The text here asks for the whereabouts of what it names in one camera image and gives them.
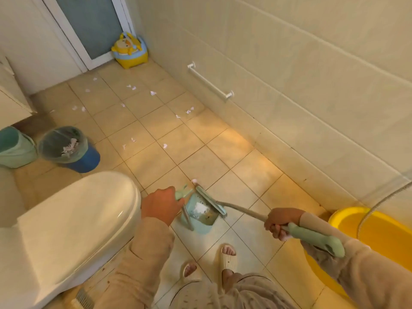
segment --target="sleeve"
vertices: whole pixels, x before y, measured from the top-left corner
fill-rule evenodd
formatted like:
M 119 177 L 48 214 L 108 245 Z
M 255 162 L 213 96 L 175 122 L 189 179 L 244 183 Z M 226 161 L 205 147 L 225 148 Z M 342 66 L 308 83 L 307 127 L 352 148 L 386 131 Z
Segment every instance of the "sleeve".
M 411 272 L 311 213 L 302 215 L 300 226 L 342 241 L 344 258 L 332 257 L 305 242 L 302 245 L 360 308 L 412 308 Z
M 170 256 L 174 235 L 157 218 L 144 218 L 124 259 L 95 309 L 150 308 L 160 283 L 160 271 Z

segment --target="toilet seat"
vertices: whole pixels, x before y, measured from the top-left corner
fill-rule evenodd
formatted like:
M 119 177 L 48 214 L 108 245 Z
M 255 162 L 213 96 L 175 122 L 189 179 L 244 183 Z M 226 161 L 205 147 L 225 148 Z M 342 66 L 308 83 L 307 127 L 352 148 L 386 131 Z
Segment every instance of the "toilet seat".
M 57 192 L 18 218 L 40 286 L 66 279 L 130 219 L 139 192 L 119 172 L 100 172 Z

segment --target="hand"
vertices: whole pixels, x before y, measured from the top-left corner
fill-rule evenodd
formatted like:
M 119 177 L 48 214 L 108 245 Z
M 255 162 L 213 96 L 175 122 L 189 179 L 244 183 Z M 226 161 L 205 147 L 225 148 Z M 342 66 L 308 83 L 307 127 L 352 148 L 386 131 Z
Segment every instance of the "hand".
M 167 189 L 158 189 L 150 193 L 142 200 L 142 219 L 146 217 L 157 218 L 167 226 L 170 226 L 179 210 L 185 204 L 185 199 L 175 200 L 176 189 L 168 187 Z
M 297 208 L 275 208 L 267 215 L 265 229 L 270 231 L 274 238 L 286 241 L 291 238 L 289 232 L 281 229 L 281 226 L 293 222 L 299 225 L 303 210 Z

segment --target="yellow potty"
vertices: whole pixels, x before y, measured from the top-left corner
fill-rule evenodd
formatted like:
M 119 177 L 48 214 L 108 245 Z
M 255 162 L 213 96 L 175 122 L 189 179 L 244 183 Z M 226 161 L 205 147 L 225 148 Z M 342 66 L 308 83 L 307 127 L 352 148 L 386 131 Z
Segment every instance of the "yellow potty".
M 123 32 L 120 39 L 112 47 L 116 61 L 125 69 L 146 63 L 148 59 L 147 47 L 141 37 L 138 39 L 128 32 Z
M 369 208 L 366 207 L 344 208 L 332 215 L 329 224 L 356 238 L 358 224 L 368 211 Z M 393 218 L 375 211 L 363 224 L 359 240 L 370 246 L 371 249 L 412 271 L 412 230 Z M 328 276 L 306 252 L 305 255 L 317 277 L 327 287 L 347 297 L 343 288 Z

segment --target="trash can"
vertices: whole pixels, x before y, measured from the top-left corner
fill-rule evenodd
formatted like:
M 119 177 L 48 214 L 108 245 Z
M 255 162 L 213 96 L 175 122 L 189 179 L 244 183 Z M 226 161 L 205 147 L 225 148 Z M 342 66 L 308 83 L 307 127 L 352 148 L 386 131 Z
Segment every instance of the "trash can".
M 34 141 L 14 127 L 0 130 L 0 165 L 18 168 L 37 159 Z
M 46 133 L 40 140 L 41 157 L 79 173 L 92 171 L 99 165 L 100 154 L 77 128 L 65 126 Z

